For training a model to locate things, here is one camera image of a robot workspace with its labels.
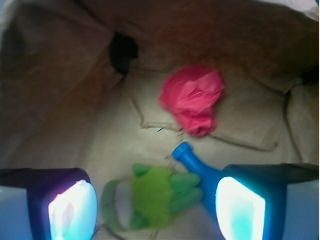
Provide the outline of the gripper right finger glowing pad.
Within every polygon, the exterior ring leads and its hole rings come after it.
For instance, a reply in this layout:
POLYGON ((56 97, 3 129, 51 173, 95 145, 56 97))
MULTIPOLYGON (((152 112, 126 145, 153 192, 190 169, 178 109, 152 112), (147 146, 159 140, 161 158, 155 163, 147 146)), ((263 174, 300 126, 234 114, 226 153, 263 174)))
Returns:
POLYGON ((216 191, 217 221, 226 240, 318 240, 317 165, 230 165, 216 191))

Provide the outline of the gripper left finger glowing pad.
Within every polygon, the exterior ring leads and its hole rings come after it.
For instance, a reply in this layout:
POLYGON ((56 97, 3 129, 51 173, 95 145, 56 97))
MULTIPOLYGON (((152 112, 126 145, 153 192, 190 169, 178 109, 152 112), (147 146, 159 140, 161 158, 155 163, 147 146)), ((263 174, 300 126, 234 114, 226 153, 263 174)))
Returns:
POLYGON ((2 240, 91 240, 98 198, 80 168, 1 169, 2 240))

